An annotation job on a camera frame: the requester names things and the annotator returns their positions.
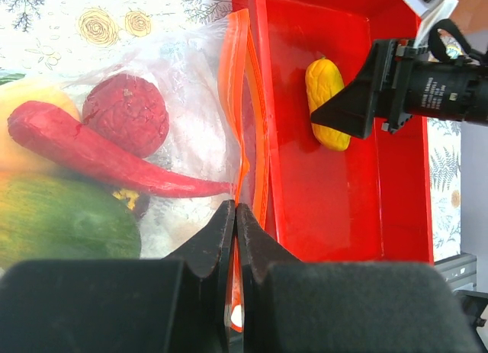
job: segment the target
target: red round fruit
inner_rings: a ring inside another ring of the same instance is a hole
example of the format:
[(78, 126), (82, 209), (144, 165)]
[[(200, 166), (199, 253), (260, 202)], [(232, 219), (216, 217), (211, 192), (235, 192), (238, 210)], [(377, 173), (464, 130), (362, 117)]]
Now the red round fruit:
[(168, 112), (158, 88), (125, 73), (91, 90), (83, 104), (83, 123), (141, 159), (152, 155), (169, 131)]

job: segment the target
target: red chili pepper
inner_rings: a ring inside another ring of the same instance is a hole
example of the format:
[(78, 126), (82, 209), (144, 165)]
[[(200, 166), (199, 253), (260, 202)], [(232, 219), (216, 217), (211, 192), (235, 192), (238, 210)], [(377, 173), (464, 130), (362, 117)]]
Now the red chili pepper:
[(28, 101), (8, 118), (15, 142), (55, 163), (99, 181), (158, 197), (231, 193), (229, 183), (169, 172), (121, 149), (56, 105)]

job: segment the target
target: red plastic bin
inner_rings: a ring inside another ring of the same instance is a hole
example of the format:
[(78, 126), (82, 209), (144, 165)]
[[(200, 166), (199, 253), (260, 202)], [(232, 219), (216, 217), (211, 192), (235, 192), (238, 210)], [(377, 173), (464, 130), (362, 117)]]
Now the red plastic bin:
[(313, 137), (305, 69), (321, 56), (345, 83), (376, 38), (414, 37), (402, 0), (233, 0), (248, 8), (268, 105), (271, 148), (266, 229), (308, 262), (433, 262), (427, 129), (410, 121), (390, 135), (333, 152)]

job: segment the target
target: clear plastic bag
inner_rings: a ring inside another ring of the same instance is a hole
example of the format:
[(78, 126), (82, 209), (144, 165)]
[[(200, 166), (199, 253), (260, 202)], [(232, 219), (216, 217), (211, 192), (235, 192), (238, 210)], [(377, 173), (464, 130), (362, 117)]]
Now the clear plastic bag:
[(0, 268), (161, 258), (241, 193), (265, 214), (264, 101), (248, 37), (240, 11), (141, 39), (82, 77), (0, 86)]

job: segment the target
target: white floral tablecloth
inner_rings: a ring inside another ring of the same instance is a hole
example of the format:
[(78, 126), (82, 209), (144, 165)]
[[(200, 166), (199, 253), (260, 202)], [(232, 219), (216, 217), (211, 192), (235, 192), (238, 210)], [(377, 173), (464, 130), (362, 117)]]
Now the white floral tablecloth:
[[(0, 0), (0, 6), (0, 67), (68, 75), (97, 69), (141, 37), (206, 24), (232, 9), (230, 0)], [(458, 124), (429, 121), (436, 259), (459, 253), (460, 150)], [(192, 232), (181, 233), (178, 244)]]

